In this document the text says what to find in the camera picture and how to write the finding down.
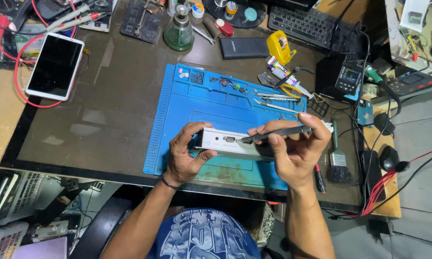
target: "power adapter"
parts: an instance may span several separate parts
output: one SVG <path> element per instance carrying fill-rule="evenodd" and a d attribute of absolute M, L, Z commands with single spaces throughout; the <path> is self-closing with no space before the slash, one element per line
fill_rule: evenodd
<path fill-rule="evenodd" d="M 390 122 L 390 120 L 387 120 L 387 114 L 386 113 L 380 113 L 376 117 L 374 117 L 374 126 L 382 132 L 383 136 L 391 135 L 394 130 L 395 126 Z"/>

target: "computer mouse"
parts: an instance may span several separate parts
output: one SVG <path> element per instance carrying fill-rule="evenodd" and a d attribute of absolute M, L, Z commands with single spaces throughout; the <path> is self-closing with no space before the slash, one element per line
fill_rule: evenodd
<path fill-rule="evenodd" d="M 398 152 L 391 146 L 386 146 L 379 156 L 379 164 L 385 171 L 395 169 L 395 166 L 400 162 Z"/>

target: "white smartphone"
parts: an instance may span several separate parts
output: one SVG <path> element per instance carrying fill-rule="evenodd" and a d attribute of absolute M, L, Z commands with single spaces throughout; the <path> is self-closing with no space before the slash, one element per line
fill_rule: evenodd
<path fill-rule="evenodd" d="M 69 98 L 84 45 L 82 41 L 48 33 L 26 93 L 66 101 Z"/>

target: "printed graphic on shirt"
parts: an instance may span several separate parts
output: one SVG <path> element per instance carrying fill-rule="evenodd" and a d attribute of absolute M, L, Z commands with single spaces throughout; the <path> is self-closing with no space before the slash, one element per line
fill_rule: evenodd
<path fill-rule="evenodd" d="M 162 223 L 169 232 L 157 256 L 170 259 L 255 259 L 256 243 L 231 216 L 213 209 L 192 209 Z"/>

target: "glass bottle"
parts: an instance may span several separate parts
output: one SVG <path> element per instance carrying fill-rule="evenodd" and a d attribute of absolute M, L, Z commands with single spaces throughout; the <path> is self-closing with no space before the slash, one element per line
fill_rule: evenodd
<path fill-rule="evenodd" d="M 189 9 L 185 6 L 177 6 L 173 19 L 163 31 L 163 40 L 173 50 L 184 51 L 193 45 L 194 36 L 188 14 Z"/>

